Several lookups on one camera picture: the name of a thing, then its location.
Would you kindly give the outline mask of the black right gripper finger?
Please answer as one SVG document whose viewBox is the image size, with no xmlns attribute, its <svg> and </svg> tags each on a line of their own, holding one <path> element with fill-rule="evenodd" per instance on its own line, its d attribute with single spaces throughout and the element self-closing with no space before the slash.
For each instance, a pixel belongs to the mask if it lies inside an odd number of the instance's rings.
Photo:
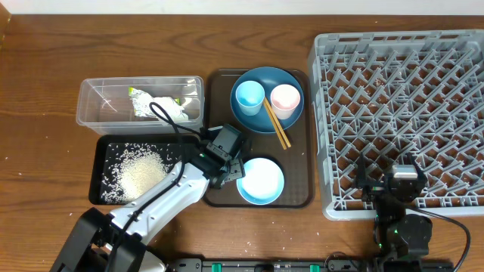
<svg viewBox="0 0 484 272">
<path fill-rule="evenodd" d="M 357 172 L 355 176 L 355 187 L 358 189 L 363 189 L 368 185 L 365 156 L 361 153 L 357 160 Z"/>
<path fill-rule="evenodd" d="M 415 168 L 415 171 L 417 173 L 417 179 L 418 180 L 426 180 L 427 179 L 427 176 L 426 174 L 423 172 L 423 170 L 420 168 L 419 164 L 416 162 L 414 156 L 411 154 L 411 153 L 408 153 L 407 154 L 407 158 L 409 160 L 409 162 L 414 166 Z"/>
</svg>

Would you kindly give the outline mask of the light blue bowl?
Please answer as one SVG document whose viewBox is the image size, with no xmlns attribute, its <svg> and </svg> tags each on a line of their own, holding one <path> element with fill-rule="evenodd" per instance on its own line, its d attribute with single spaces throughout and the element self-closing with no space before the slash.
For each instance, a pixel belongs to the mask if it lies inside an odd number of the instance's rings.
<svg viewBox="0 0 484 272">
<path fill-rule="evenodd" d="M 273 203 L 284 189 L 284 173 L 271 159 L 254 158 L 244 163 L 245 176 L 236 181 L 237 191 L 247 202 L 266 206 Z"/>
</svg>

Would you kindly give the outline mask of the light blue cup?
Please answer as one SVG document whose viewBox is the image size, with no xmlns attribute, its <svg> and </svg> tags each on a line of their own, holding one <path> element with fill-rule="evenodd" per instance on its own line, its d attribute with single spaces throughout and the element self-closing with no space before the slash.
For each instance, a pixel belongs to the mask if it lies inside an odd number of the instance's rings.
<svg viewBox="0 0 484 272">
<path fill-rule="evenodd" d="M 258 82 L 245 81 L 236 88 L 235 98 L 244 115 L 255 116 L 264 101 L 265 90 Z"/>
</svg>

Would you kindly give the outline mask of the pile of rice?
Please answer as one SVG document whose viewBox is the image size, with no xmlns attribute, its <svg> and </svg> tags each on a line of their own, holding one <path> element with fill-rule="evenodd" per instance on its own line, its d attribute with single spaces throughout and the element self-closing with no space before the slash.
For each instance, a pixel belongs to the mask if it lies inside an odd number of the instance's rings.
<svg viewBox="0 0 484 272">
<path fill-rule="evenodd" d="M 101 202 L 116 205 L 137 199 L 167 176 L 179 156 L 176 144 L 109 144 L 101 174 Z"/>
</svg>

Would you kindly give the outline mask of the pink cup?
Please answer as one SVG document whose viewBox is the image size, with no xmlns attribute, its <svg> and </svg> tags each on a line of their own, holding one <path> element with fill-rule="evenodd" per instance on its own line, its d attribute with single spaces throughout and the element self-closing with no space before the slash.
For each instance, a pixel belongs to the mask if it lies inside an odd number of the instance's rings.
<svg viewBox="0 0 484 272">
<path fill-rule="evenodd" d="M 276 86 L 270 95 L 271 107 L 279 119 L 289 119 L 300 100 L 299 90 L 288 84 Z"/>
</svg>

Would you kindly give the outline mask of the green foil snack wrapper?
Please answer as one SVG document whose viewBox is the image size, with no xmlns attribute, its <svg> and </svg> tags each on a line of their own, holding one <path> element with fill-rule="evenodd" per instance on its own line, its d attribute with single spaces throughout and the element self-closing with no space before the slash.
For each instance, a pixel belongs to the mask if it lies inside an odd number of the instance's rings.
<svg viewBox="0 0 484 272">
<path fill-rule="evenodd" d="M 129 96 L 132 100 L 135 116 L 146 118 L 157 117 L 149 107 L 149 104 L 154 102 L 154 97 L 145 91 L 133 87 L 129 87 Z"/>
</svg>

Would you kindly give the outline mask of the white paper wrapper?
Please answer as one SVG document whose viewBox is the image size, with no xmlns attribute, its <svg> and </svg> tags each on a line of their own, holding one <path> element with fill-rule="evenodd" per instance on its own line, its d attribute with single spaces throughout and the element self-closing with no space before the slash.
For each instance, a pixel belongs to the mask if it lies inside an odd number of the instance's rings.
<svg viewBox="0 0 484 272">
<path fill-rule="evenodd" d="M 160 105 L 174 122 L 188 121 L 188 115 L 183 112 L 184 107 L 171 97 L 155 97 L 154 103 Z"/>
</svg>

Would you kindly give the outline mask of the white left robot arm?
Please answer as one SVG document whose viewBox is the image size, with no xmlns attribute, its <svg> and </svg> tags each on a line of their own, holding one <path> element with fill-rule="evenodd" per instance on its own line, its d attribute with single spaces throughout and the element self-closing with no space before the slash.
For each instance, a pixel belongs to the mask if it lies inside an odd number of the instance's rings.
<svg viewBox="0 0 484 272">
<path fill-rule="evenodd" d="M 208 188 L 245 175 L 240 158 L 223 166 L 208 153 L 177 162 L 161 182 L 125 206 L 104 214 L 84 212 L 64 243 L 53 271 L 164 271 L 147 244 L 179 212 L 198 202 Z"/>
</svg>

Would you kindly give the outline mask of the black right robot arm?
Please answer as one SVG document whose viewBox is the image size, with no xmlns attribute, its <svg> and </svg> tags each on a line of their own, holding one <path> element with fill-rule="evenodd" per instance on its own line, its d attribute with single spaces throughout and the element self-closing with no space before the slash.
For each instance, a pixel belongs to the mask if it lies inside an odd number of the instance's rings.
<svg viewBox="0 0 484 272">
<path fill-rule="evenodd" d="M 425 216 L 408 214 L 406 205 L 420 195 L 426 175 L 412 155 L 407 164 L 392 165 L 377 180 L 366 170 L 365 157 L 360 155 L 355 186 L 362 191 L 361 200 L 374 205 L 374 241 L 380 247 L 368 270 L 422 271 L 421 258 L 429 254 L 433 225 Z"/>
</svg>

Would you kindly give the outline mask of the grey dishwasher rack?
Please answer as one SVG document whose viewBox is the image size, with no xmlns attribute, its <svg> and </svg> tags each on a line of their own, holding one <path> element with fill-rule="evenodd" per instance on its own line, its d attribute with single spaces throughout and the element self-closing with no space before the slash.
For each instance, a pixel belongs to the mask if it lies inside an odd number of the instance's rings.
<svg viewBox="0 0 484 272">
<path fill-rule="evenodd" d="M 379 178 L 413 156 L 427 176 L 414 204 L 483 214 L 483 32 L 329 33 L 308 58 L 323 215 L 371 219 L 357 161 Z"/>
</svg>

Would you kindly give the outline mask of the brown serving tray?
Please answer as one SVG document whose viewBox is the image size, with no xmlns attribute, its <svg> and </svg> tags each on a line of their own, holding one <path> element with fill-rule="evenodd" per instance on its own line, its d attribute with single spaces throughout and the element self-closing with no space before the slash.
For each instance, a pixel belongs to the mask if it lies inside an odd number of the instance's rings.
<svg viewBox="0 0 484 272">
<path fill-rule="evenodd" d="M 241 158 L 243 161 L 263 157 L 277 163 L 284 174 L 281 195 L 269 208 L 300 209 L 314 197 L 315 185 L 312 167 L 311 124 L 309 115 L 309 80 L 300 70 L 288 70 L 301 87 L 302 99 L 293 115 L 281 121 L 291 147 L 283 149 L 274 132 L 246 127 L 237 118 L 230 103 L 231 90 L 246 70 L 221 69 L 209 76 L 206 91 L 204 125 L 207 128 L 230 124 L 247 138 Z"/>
</svg>

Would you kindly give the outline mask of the black tray bin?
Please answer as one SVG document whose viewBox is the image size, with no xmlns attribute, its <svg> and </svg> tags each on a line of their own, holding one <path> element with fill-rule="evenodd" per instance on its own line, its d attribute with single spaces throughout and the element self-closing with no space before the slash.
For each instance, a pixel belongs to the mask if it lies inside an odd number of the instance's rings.
<svg viewBox="0 0 484 272">
<path fill-rule="evenodd" d="M 94 205 L 108 205 L 101 202 L 100 189 L 101 174 L 104 166 L 107 146 L 112 143 L 176 144 L 178 146 L 178 150 L 180 151 L 180 155 L 182 152 L 182 148 L 180 148 L 178 144 L 177 137 L 173 134 L 107 134 L 101 137 L 96 146 L 92 178 L 88 193 L 89 201 Z"/>
</svg>

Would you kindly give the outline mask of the dark blue plate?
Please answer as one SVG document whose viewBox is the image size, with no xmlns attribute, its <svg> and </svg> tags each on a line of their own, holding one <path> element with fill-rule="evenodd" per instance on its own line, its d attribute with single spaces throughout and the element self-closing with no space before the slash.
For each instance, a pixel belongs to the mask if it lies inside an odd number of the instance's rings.
<svg viewBox="0 0 484 272">
<path fill-rule="evenodd" d="M 234 83 L 230 94 L 230 105 L 232 112 L 238 122 L 248 128 L 251 131 L 262 134 L 274 134 L 275 129 L 268 117 L 264 107 L 254 116 L 247 116 L 243 113 L 239 103 L 236 99 L 237 87 L 246 81 L 258 82 L 265 90 L 265 96 L 270 99 L 271 91 L 278 85 L 292 85 L 295 87 L 300 95 L 300 102 L 296 106 L 292 115 L 285 120 L 281 120 L 280 124 L 283 129 L 287 129 L 292 126 L 300 117 L 304 109 L 304 90 L 298 80 L 288 73 L 286 70 L 282 70 L 276 67 L 263 66 L 245 72 Z"/>
</svg>

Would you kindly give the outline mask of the clear plastic bin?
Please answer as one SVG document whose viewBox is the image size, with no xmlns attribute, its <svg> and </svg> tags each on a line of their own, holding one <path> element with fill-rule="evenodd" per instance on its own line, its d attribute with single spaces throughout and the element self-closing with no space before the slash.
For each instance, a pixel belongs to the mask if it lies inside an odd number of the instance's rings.
<svg viewBox="0 0 484 272">
<path fill-rule="evenodd" d="M 137 117 L 129 87 L 152 97 L 171 97 L 184 107 L 188 121 L 176 122 L 198 130 L 203 125 L 204 89 L 199 76 L 148 76 L 86 79 L 82 82 L 76 121 L 98 134 L 171 134 L 161 119 Z"/>
</svg>

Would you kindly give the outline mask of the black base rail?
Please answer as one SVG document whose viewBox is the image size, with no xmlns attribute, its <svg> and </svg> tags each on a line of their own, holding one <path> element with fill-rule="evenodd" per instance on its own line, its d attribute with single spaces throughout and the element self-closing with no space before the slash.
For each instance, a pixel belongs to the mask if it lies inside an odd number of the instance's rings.
<svg viewBox="0 0 484 272">
<path fill-rule="evenodd" d="M 384 271 L 371 261 L 329 258 L 327 261 L 248 261 L 181 258 L 167 265 L 168 272 L 370 272 Z"/>
</svg>

